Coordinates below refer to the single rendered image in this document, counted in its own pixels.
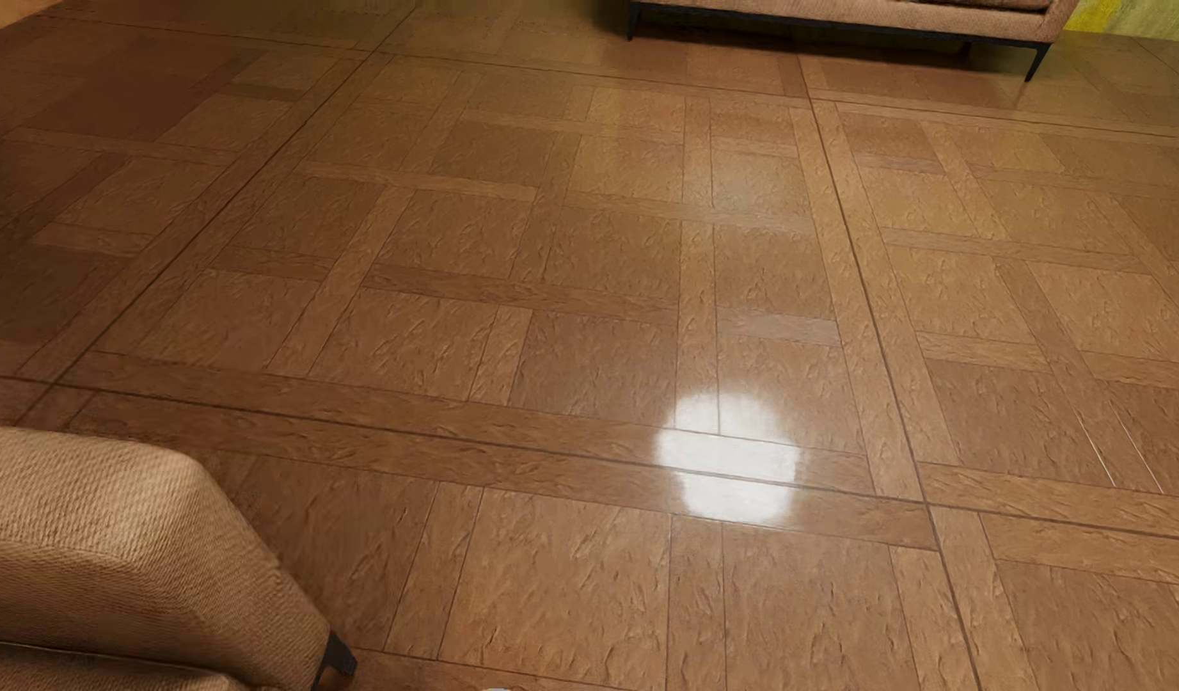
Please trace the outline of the tan fabric sofa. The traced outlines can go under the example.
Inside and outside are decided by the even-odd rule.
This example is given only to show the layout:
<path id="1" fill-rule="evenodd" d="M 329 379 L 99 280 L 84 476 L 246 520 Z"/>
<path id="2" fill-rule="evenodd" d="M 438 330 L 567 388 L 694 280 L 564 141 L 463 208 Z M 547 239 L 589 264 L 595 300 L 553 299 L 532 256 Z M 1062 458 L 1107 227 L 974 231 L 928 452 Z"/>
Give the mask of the tan fabric sofa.
<path id="1" fill-rule="evenodd" d="M 1061 37 L 1079 0 L 628 0 L 625 35 L 644 11 L 760 19 L 834 29 L 957 42 L 990 42 L 1035 52 L 1025 81 Z"/>
<path id="2" fill-rule="evenodd" d="M 0 425 L 0 691 L 334 691 L 356 671 L 195 459 Z"/>

